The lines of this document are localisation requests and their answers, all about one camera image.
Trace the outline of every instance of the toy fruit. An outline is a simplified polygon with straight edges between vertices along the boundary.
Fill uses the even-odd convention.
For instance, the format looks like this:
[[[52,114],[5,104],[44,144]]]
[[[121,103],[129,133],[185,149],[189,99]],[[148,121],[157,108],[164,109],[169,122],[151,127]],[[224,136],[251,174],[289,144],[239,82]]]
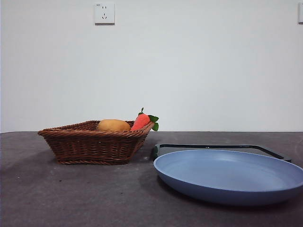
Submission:
[[[105,119],[101,120],[97,126],[99,131],[130,131],[131,127],[129,124],[122,120],[116,119]]]
[[[137,116],[136,120],[134,121],[134,124],[131,128],[131,131],[143,128],[145,125],[148,124],[148,122],[154,122],[155,124],[154,124],[152,129],[154,131],[157,131],[159,129],[159,124],[156,123],[156,121],[158,119],[159,119],[159,117],[144,114],[143,113],[143,107],[142,107],[141,112],[138,113],[138,116]]]

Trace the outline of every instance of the plastic plate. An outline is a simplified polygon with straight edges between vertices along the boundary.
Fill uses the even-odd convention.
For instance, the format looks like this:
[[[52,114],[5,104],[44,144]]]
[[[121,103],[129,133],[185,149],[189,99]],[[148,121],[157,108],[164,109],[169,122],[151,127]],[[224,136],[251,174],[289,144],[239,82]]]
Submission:
[[[303,190],[303,169],[264,155],[228,150],[183,150],[154,161],[159,177],[190,197],[226,205],[286,201]]]

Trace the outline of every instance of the table surface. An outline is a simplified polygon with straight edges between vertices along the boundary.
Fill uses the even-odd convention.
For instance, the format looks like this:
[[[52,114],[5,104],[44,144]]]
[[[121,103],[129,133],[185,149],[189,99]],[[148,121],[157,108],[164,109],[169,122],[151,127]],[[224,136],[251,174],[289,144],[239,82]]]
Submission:
[[[194,200],[168,187],[152,165],[157,143],[253,144],[303,167],[303,132],[150,132],[129,164],[60,165],[36,132],[1,134],[3,227],[292,227],[303,193],[263,207]]]

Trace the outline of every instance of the wall outlet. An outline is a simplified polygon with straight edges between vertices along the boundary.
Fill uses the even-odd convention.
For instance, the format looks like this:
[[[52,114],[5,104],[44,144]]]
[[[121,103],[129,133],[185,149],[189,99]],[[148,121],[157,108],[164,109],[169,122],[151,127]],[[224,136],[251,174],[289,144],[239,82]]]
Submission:
[[[115,24],[115,4],[112,2],[99,2],[95,4],[95,24]]]

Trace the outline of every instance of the basket rim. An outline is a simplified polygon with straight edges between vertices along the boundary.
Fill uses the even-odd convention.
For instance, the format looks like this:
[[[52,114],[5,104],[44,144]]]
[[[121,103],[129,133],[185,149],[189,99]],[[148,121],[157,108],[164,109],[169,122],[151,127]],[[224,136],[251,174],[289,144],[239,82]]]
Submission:
[[[154,126],[153,122],[149,122],[144,127],[133,130],[133,131],[117,131],[117,132],[109,132],[109,131],[92,131],[92,130],[74,130],[74,129],[61,129],[62,127],[73,127],[84,125],[91,122],[100,122],[100,121],[85,121],[76,124],[64,125],[60,127],[53,127],[53,128],[46,128],[43,130],[38,131],[38,135],[41,136],[93,136],[93,137],[104,137],[104,136],[111,136],[111,137],[140,137],[144,134],[147,134],[152,127]]]

